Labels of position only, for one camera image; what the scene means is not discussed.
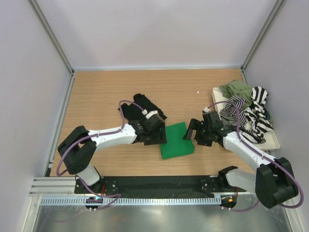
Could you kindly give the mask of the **bright green tank top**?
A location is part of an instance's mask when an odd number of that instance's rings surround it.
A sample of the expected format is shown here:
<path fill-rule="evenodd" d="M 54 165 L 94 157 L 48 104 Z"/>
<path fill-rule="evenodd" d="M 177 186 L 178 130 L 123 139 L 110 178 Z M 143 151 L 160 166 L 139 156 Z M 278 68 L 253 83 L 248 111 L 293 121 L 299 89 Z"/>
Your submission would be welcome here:
<path fill-rule="evenodd" d="M 195 147 L 192 140 L 184 140 L 187 131 L 185 122 L 180 122 L 166 127 L 166 144 L 160 145 L 161 158 L 181 157 L 193 154 Z"/>

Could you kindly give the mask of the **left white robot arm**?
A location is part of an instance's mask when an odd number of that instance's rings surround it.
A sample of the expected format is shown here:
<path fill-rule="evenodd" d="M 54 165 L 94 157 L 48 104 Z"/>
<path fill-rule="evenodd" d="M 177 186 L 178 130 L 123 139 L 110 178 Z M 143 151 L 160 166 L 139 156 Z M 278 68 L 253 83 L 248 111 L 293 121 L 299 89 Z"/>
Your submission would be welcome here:
<path fill-rule="evenodd" d="M 106 130 L 87 130 L 84 126 L 78 126 L 57 150 L 69 174 L 77 175 L 91 193 L 98 193 L 102 189 L 102 181 L 91 164 L 93 155 L 109 147 L 134 143 L 166 143 L 165 121 L 157 111 L 144 114 L 140 120 L 131 120 Z"/>

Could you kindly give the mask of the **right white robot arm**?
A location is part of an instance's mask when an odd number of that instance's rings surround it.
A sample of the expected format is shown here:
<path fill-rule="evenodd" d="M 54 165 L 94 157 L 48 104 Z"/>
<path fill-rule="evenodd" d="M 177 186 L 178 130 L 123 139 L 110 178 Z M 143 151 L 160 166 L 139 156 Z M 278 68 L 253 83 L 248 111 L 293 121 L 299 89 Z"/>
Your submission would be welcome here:
<path fill-rule="evenodd" d="M 266 208 L 284 205 L 300 195 L 292 166 L 286 158 L 275 158 L 248 143 L 235 126 L 224 125 L 216 111 L 203 112 L 202 116 L 202 120 L 190 120 L 183 139 L 194 138 L 203 146 L 218 143 L 238 155 L 254 171 L 251 174 L 237 167 L 223 169 L 223 176 L 217 180 L 219 189 L 229 191 L 239 187 L 252 192 Z"/>

